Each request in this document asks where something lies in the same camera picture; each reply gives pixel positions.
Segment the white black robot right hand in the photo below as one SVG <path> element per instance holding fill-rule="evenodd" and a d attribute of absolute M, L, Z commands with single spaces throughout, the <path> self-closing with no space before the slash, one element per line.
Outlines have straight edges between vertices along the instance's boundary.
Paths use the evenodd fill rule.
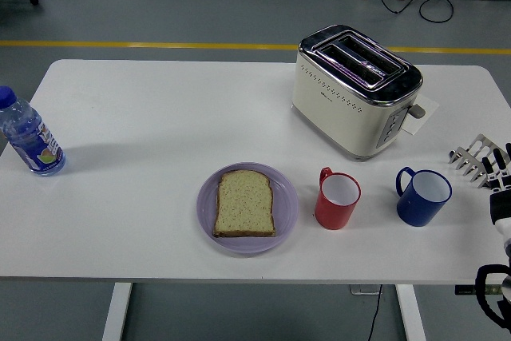
<path fill-rule="evenodd" d="M 487 183 L 492 191 L 489 212 L 493 226 L 501 234 L 505 254 L 510 258 L 510 170 L 500 149 L 494 149 L 493 155 L 499 174 L 493 170 L 487 157 L 482 159 Z"/>

